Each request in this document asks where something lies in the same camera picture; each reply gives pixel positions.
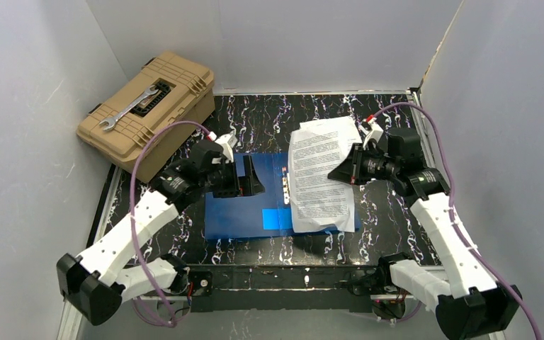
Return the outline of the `white printed paper files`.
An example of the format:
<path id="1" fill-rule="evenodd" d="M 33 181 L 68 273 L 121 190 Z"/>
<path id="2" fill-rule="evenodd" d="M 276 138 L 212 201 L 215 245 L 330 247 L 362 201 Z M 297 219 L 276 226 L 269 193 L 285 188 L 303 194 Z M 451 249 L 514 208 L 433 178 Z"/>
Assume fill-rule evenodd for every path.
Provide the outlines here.
<path id="1" fill-rule="evenodd" d="M 353 189 L 328 175 L 360 141 L 349 116 L 300 123 L 291 132 L 288 188 L 294 232 L 356 231 Z"/>

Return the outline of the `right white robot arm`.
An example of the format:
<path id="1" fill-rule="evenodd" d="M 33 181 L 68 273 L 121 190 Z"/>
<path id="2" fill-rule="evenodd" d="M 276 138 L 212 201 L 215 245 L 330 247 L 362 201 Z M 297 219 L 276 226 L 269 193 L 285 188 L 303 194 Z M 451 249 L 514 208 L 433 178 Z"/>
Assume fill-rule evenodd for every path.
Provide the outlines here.
<path id="1" fill-rule="evenodd" d="M 426 165 L 419 135 L 402 128 L 392 128 L 386 135 L 386 149 L 353 144 L 328 177 L 357 186 L 372 180 L 390 183 L 428 234 L 447 279 L 398 253 L 381 257 L 372 271 L 352 272 L 342 284 L 354 295 L 389 287 L 410 293 L 435 314 L 448 339 L 505 330 L 520 307 L 519 289 L 490 273 L 476 258 L 463 227 L 453 226 L 457 219 L 449 206 L 451 190 L 442 173 Z"/>

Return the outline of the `blue plastic folder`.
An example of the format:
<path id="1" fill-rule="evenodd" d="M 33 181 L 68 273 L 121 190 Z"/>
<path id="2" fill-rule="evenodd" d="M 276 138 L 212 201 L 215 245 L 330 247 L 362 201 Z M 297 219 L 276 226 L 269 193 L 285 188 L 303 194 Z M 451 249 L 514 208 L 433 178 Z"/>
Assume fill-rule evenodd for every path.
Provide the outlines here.
<path id="1" fill-rule="evenodd" d="M 205 238 L 245 239 L 294 236 L 339 232 L 328 229 L 321 232 L 296 233 L 293 231 L 290 205 L 283 204 L 281 169 L 288 168 L 288 154 L 252 154 L 256 175 L 265 187 L 264 193 L 251 197 L 205 197 Z M 357 221 L 356 231 L 361 223 Z"/>

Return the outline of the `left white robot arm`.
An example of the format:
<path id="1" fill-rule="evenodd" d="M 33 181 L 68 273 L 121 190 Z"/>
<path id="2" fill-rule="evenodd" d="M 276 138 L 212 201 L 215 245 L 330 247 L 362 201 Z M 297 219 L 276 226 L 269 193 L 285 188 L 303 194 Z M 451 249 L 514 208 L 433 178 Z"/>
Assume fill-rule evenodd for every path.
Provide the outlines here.
<path id="1" fill-rule="evenodd" d="M 206 193 L 216 198 L 255 196 L 265 191 L 251 157 L 237 173 L 233 149 L 237 138 L 226 134 L 195 143 L 189 156 L 172 162 L 152 180 L 150 189 L 108 233 L 79 255 L 63 255 L 56 264 L 59 290 L 92 325 L 108 321 L 128 300 L 162 289 L 187 295 L 195 283 L 178 256 L 163 255 L 145 266 L 127 268 L 143 244 Z"/>

